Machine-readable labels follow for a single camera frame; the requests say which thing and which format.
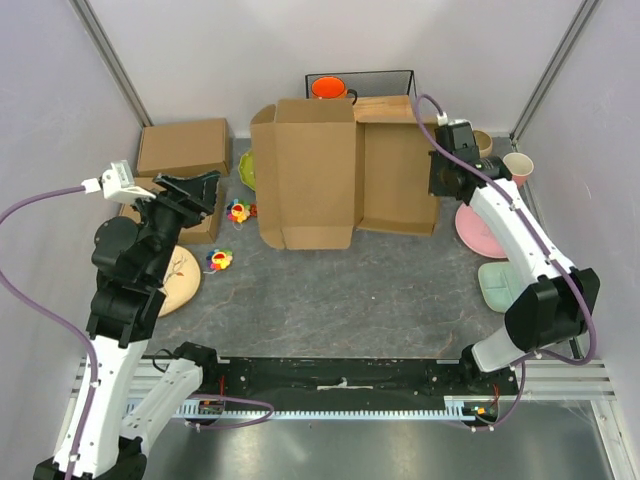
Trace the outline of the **large cardboard box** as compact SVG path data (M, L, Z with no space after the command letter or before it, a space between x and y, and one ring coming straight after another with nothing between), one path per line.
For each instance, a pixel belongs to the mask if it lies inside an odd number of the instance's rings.
M435 117L406 96L282 99L250 124L262 240L274 249L342 250L355 230L430 236Z

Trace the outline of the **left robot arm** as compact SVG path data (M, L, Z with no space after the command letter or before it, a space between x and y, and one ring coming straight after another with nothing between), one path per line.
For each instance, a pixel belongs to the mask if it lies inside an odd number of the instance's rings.
M34 478L142 478L154 442L178 407L195 391L208 393L218 385L220 371L208 362L214 350L190 344L146 397L125 410L166 298L165 275L179 234L213 214L219 179L217 171L190 178L159 174L158 190L149 191L118 162L84 182L89 193L131 205L141 220L116 216L96 231L96 292L87 323L93 351L65 438L53 457L36 466Z

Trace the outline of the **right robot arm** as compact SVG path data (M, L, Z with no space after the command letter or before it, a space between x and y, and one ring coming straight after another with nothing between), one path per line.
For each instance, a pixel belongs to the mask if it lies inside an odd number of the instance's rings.
M483 171L479 159L465 162L441 147L430 156L430 192L463 201L484 221L524 287L506 311L503 327L464 349L457 371L460 386L481 393L493 383L495 371L541 355L562 360L551 346L582 334L589 336L588 352L564 361L590 363L597 345L592 313L600 280L595 271L577 269L557 249L502 161Z

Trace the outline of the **closed cardboard box front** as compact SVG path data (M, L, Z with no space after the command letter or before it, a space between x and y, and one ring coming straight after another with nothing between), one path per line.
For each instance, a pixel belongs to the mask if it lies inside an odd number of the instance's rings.
M146 190L163 190L162 187L156 185L151 177L135 177L135 183ZM215 243L218 230L221 224L221 218L223 216L224 205L223 202L226 198L225 185L218 183L216 190L216 205L215 211L212 215L207 216L201 224L191 227L183 228L179 235L178 243L181 245L192 244L213 244ZM133 209L130 205L123 205L120 210L120 216L125 216L133 219L136 223L141 222L140 214Z

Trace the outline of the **closed cardboard box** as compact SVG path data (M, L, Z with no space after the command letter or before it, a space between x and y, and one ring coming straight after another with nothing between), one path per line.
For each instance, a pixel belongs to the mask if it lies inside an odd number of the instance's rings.
M228 176L231 138L227 120L213 118L145 127L142 131L137 173L193 177L210 171Z
M151 177L135 177L135 183L146 190L163 190L162 187L156 185ZM221 224L221 218L223 216L224 205L223 202L226 198L225 185L218 183L216 190L216 205L215 211L212 215L207 216L201 224L191 227L183 228L179 235L178 243L181 245L192 244L213 244L215 243L218 230ZM133 219L136 223L141 222L140 214L133 209L130 205L123 205L120 210L120 216L125 216Z

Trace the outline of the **closed cardboard box rear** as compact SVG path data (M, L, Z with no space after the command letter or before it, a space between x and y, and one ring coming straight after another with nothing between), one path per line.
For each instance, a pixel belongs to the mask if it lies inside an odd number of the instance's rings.
M213 118L145 127L142 131L137 173L193 177L210 171L228 176L231 138L227 120Z

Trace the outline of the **rainbow flower toy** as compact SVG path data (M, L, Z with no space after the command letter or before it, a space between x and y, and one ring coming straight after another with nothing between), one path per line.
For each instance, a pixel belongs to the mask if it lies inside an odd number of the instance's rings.
M229 268L233 262L234 254L230 249L216 248L210 251L206 257L206 274L214 274Z
M226 215L231 222L242 224L257 216L257 206L254 203L235 198L226 206Z

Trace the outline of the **green dotted plate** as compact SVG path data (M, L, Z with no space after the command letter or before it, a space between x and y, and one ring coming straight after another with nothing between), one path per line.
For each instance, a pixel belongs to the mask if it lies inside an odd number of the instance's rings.
M254 191L256 189L256 178L254 168L253 151L249 149L239 160L238 173L243 185Z

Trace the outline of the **beige ceramic mug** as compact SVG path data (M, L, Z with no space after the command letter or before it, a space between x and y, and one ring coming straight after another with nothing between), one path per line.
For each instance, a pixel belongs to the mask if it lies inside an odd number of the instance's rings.
M493 151L493 138L482 130L473 130L473 135L479 149L480 157L488 157Z

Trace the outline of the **pink round plate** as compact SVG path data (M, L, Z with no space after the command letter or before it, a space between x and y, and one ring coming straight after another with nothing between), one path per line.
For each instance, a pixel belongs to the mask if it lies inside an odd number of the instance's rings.
M489 227L469 206L459 206L454 224L461 241L473 252L490 259L507 258Z

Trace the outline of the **pink mug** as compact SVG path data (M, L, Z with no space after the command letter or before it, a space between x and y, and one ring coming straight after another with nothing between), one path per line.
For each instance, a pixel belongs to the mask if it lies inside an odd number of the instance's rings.
M531 158L523 153L511 152L503 157L503 163L512 175L517 187L522 187L534 171Z

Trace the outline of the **beige bird plate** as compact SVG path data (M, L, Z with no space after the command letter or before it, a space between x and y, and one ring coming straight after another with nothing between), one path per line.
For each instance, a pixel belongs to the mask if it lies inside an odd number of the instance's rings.
M161 288L165 300L159 317L165 317L191 301L200 287L201 277L202 272L195 256L186 248L176 246Z

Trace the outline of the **mint rectangular plate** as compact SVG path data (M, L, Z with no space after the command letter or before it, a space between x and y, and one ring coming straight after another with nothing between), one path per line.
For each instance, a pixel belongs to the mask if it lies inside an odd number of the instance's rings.
M504 314L525 288L512 264L491 262L478 269L478 282L487 306Z

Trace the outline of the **orange mug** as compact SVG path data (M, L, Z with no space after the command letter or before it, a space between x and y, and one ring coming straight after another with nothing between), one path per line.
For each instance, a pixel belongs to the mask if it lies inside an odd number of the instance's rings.
M311 97L314 99L350 98L352 104L358 100L358 92L347 87L346 83L336 76L324 76L311 84Z

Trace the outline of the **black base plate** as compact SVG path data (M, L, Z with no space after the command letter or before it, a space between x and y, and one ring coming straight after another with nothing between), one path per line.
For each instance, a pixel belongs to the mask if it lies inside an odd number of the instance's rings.
M514 373L504 368L476 379L458 360L372 358L220 359L216 351L184 343L164 359L167 372L182 358L202 369L194 397L206 406L245 401L275 410L440 409L448 397L495 400L514 395Z

